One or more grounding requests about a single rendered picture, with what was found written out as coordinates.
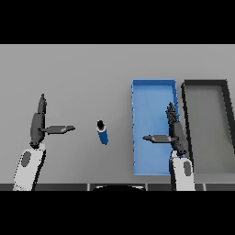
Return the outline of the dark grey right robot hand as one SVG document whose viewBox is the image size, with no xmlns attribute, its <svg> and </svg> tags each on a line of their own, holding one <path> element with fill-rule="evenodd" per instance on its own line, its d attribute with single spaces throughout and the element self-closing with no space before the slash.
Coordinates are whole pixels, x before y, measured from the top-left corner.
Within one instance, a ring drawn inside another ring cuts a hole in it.
<svg viewBox="0 0 235 235">
<path fill-rule="evenodd" d="M 169 126 L 169 135 L 148 135 L 143 136 L 144 140 L 151 143 L 170 143 L 172 149 L 176 151 L 178 156 L 183 156 L 187 153 L 186 137 L 184 135 L 181 122 L 176 115 L 176 108 L 170 102 L 166 111 L 167 122 Z"/>
</svg>

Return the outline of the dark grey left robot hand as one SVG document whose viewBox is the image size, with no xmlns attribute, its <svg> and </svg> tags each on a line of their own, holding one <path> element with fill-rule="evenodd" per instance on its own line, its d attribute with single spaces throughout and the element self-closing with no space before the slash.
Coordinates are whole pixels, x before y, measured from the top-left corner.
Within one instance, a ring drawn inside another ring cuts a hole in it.
<svg viewBox="0 0 235 235">
<path fill-rule="evenodd" d="M 46 126 L 47 100 L 45 95 L 41 95 L 38 104 L 38 110 L 33 115 L 30 127 L 30 143 L 33 149 L 38 149 L 44 141 L 45 135 L 65 134 L 75 130 L 75 126 Z"/>
</svg>

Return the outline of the blue bin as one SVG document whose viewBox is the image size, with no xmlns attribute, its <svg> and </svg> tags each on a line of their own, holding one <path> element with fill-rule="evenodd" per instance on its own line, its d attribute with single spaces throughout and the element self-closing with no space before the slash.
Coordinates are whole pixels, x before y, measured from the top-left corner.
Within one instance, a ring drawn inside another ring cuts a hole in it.
<svg viewBox="0 0 235 235">
<path fill-rule="evenodd" d="M 134 175 L 169 175 L 170 143 L 151 143 L 148 135 L 169 135 L 165 111 L 173 103 L 180 118 L 176 81 L 174 79 L 133 79 L 132 142 Z"/>
</svg>

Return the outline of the dark grey bin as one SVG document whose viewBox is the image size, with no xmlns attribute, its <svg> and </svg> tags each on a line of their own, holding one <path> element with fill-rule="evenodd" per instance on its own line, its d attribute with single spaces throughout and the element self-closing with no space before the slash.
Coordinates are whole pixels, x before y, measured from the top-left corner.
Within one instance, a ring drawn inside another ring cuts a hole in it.
<svg viewBox="0 0 235 235">
<path fill-rule="evenodd" d="M 181 88 L 195 172 L 235 173 L 235 118 L 228 81 L 184 80 Z"/>
</svg>

